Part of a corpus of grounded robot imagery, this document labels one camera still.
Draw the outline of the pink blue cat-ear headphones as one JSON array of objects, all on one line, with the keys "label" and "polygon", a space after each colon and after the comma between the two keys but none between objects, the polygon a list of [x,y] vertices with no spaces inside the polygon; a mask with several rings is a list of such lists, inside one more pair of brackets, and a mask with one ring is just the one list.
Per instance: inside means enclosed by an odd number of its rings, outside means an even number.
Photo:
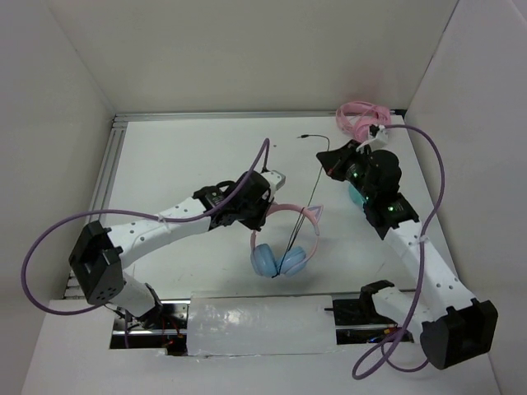
[{"label": "pink blue cat-ear headphones", "polygon": [[320,237],[319,222],[324,211],[323,205],[304,207],[290,203],[273,203],[266,217],[280,211],[293,211],[299,216],[299,220],[305,220],[310,223],[315,233],[314,243],[309,249],[304,249],[301,246],[291,246],[291,244],[294,244],[293,237],[296,233],[293,231],[290,239],[284,245],[282,253],[276,255],[269,244],[257,244],[258,232],[256,230],[253,231],[250,236],[250,263],[254,272],[261,277],[295,276],[306,267],[318,248]]}]

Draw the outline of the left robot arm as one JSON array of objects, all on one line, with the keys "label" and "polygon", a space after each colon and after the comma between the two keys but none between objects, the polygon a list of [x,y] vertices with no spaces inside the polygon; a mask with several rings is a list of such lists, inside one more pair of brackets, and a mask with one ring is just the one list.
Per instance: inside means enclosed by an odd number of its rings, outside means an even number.
[{"label": "left robot arm", "polygon": [[125,273],[138,259],[179,239],[204,234],[240,222],[250,230],[265,223],[276,191],[286,178],[276,170],[242,175],[194,192],[181,203],[157,214],[105,228],[99,221],[85,225],[69,263],[88,304],[114,304],[143,328],[164,320],[162,303],[147,283]]}]

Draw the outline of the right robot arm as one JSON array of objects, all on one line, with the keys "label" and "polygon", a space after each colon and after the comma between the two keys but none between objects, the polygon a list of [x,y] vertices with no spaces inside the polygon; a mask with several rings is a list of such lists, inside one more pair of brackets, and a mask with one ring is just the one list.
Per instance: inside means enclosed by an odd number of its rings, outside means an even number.
[{"label": "right robot arm", "polygon": [[399,191],[398,157],[351,140],[336,150],[317,153],[316,158],[331,179],[350,185],[368,223],[416,281],[412,297],[389,281],[363,286],[362,318],[369,323],[383,317],[396,322],[397,336],[409,335],[437,369],[488,353],[497,309],[489,300],[478,301],[427,238],[424,222]]}]

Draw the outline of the teal white cat-ear headphones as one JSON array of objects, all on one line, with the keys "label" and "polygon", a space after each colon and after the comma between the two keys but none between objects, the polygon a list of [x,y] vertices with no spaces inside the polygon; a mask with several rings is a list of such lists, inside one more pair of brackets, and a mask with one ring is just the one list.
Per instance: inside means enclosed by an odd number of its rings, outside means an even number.
[{"label": "teal white cat-ear headphones", "polygon": [[352,202],[360,208],[363,208],[368,201],[368,197],[365,196],[355,185],[349,184],[348,194]]}]

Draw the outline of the pink round headphones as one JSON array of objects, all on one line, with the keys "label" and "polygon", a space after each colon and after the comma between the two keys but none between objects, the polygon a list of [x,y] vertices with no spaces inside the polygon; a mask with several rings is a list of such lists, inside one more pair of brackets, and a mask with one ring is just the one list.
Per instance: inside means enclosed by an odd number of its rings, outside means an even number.
[{"label": "pink round headphones", "polygon": [[335,118],[338,128],[358,142],[369,139],[371,125],[391,124],[388,108],[365,101],[352,101],[341,105]]}]

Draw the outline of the shiny foil sheet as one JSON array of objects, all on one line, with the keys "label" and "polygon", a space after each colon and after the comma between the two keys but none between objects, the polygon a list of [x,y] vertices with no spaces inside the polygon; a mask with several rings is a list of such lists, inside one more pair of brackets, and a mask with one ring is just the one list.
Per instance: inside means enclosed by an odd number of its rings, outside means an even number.
[{"label": "shiny foil sheet", "polygon": [[328,295],[195,298],[189,306],[190,356],[274,356],[337,348]]}]

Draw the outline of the aluminium frame rail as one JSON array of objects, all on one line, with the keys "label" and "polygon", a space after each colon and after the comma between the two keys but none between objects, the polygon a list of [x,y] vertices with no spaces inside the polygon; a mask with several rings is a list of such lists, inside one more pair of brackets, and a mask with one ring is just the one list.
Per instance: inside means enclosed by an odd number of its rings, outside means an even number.
[{"label": "aluminium frame rail", "polygon": [[378,280],[410,287],[399,257],[352,203],[346,184],[319,172],[316,153],[346,141],[327,114],[130,121],[111,134],[95,205],[158,213],[201,187],[237,180],[264,140],[271,146],[268,168],[287,178],[277,201],[324,206],[319,247],[303,271],[257,276],[250,232],[234,224],[150,253],[128,273],[163,299],[343,293]]}]

